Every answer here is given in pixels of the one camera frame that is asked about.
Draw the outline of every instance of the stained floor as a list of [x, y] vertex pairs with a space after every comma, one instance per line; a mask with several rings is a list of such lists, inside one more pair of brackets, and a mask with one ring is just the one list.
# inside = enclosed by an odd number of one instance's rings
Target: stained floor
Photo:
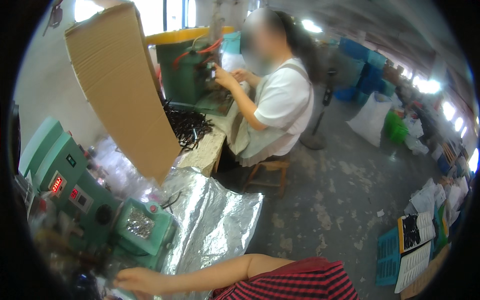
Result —
[[[313, 151], [295, 145], [283, 199], [278, 188], [248, 188], [264, 193], [266, 200], [247, 252], [341, 260], [361, 299], [400, 299], [395, 286], [375, 285], [377, 238], [396, 225], [410, 195], [441, 174], [430, 154], [415, 156], [384, 133], [377, 148], [354, 133], [345, 121], [360, 108], [332, 101], [321, 124], [327, 147]], [[239, 192], [249, 171], [237, 168], [214, 177]], [[257, 178], [279, 182], [277, 172]], [[384, 216], [377, 217], [380, 210]]]

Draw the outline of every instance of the dark hair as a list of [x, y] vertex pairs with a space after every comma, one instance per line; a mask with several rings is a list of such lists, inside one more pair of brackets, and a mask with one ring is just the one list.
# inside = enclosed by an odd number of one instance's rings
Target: dark hair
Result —
[[[320, 61], [310, 34], [301, 24], [294, 23], [292, 17], [286, 12], [275, 11], [275, 13], [282, 21], [292, 54], [301, 59], [310, 81], [313, 84], [320, 83]], [[269, 25], [276, 27], [278, 22], [271, 20]]]

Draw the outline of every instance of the white t-shirt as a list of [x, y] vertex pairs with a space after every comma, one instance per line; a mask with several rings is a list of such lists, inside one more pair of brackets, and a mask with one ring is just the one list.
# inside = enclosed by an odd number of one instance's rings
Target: white t-shirt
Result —
[[[295, 64], [306, 71], [298, 58], [285, 61], [279, 68], [287, 63]], [[292, 149], [300, 134], [307, 128], [313, 111], [313, 91], [311, 91], [310, 83], [298, 71], [290, 68], [277, 70], [273, 74], [265, 76], [263, 80], [268, 81], [262, 89], [254, 116], [264, 125], [280, 129], [285, 127], [294, 118], [297, 118], [300, 110], [309, 101], [308, 96], [311, 97], [307, 109], [287, 131], [293, 134], [289, 143], [274, 154], [282, 156]]]

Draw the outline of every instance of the stand fan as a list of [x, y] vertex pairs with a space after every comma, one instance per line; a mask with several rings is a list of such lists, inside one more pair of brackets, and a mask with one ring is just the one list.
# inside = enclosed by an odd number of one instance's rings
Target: stand fan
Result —
[[318, 131], [325, 109], [332, 101], [333, 92], [347, 88], [355, 83], [359, 71], [357, 63], [344, 55], [335, 44], [321, 44], [318, 47], [320, 58], [321, 80], [319, 86], [325, 88], [322, 100], [315, 100], [315, 106], [321, 105], [318, 116], [310, 118], [307, 129], [300, 135], [300, 142], [311, 150], [322, 150], [326, 147], [325, 137]]

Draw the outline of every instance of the industrial sewing machine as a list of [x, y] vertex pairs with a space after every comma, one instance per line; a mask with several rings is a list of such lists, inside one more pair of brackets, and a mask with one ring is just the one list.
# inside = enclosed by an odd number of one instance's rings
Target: industrial sewing machine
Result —
[[[219, 63], [219, 49], [227, 44], [223, 35], [215, 41], [209, 39], [209, 30], [164, 32], [148, 37], [147, 42], [156, 46], [165, 96], [172, 99], [173, 107], [225, 116], [233, 98], [215, 82], [214, 63]], [[223, 27], [223, 34], [232, 32], [233, 27]]]
[[176, 230], [171, 214], [156, 202], [116, 199], [87, 169], [85, 152], [48, 117], [20, 158], [34, 190], [51, 191], [58, 226], [70, 252], [84, 253], [110, 279], [121, 269], [160, 270]]

